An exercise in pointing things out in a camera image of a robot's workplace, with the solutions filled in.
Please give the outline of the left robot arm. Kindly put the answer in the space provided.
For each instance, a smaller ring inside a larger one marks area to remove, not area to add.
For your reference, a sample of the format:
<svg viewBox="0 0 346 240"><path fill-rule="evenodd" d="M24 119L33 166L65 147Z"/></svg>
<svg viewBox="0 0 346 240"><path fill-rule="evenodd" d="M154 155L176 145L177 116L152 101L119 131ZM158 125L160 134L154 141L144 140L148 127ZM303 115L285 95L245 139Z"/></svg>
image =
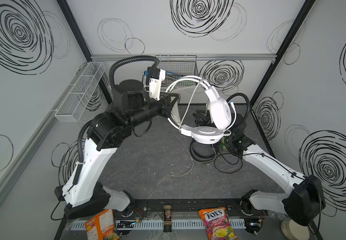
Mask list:
<svg viewBox="0 0 346 240"><path fill-rule="evenodd" d="M146 92L138 80L115 84L114 76L119 67L142 61L153 62L147 69L147 81L163 79L157 57L139 55L115 62L108 74L113 95L110 108L86 122L78 134L76 167L67 183L55 188L59 202L66 203L64 217L68 220L93 216L104 210L128 217L136 207L136 201L127 191L111 190L98 179L123 141L134 134L135 127L145 122L151 124L156 116L170 119L179 98L178 94L161 94L159 89Z"/></svg>

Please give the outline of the white headphones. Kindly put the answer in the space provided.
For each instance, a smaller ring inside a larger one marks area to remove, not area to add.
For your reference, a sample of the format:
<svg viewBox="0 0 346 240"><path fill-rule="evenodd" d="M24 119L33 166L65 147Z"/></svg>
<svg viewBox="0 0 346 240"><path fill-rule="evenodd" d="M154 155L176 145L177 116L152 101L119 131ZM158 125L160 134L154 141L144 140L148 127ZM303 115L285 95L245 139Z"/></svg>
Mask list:
<svg viewBox="0 0 346 240"><path fill-rule="evenodd" d="M195 88L202 87L208 97L206 104L207 109L203 116L210 121L208 124L199 124L197 127L190 127L183 123L184 117L180 117L177 104L173 104L171 113L168 115L169 123L179 132L200 144L212 145L219 142L224 137L232 135L232 126L236 122L237 117L234 104L228 103L224 98L220 97L218 91L207 80L197 76L184 76L172 82L165 90L171 93L176 85L180 82L195 82Z"/></svg>

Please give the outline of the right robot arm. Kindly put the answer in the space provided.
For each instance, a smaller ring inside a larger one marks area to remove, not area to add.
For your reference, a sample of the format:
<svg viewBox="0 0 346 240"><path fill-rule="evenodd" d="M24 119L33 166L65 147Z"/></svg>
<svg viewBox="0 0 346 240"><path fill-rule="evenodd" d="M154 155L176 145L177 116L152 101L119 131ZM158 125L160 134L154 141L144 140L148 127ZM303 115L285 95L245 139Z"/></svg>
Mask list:
<svg viewBox="0 0 346 240"><path fill-rule="evenodd" d="M216 157L232 155L238 162L247 162L261 170L276 182L282 194L250 190L243 195L239 204L242 213L252 216L265 211L277 212L290 217L296 224L308 227L317 234L319 226L314 219L322 213L326 203L321 181L314 175L304 174L286 166L265 152L244 134L246 116L237 113L231 99L223 99L217 92L206 91L207 110L201 113L209 124L199 123L190 136L201 144L217 144L225 151L216 150Z"/></svg>

